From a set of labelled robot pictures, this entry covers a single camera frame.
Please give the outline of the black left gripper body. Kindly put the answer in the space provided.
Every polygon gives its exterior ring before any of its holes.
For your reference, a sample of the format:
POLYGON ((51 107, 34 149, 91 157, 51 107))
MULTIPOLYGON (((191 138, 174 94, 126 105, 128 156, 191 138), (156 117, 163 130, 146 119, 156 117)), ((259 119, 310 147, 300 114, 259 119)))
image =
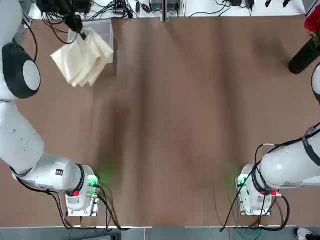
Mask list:
POLYGON ((76 33, 80 33, 83 29, 83 22, 79 15, 74 10, 63 10, 61 17, 64 23, 76 33))

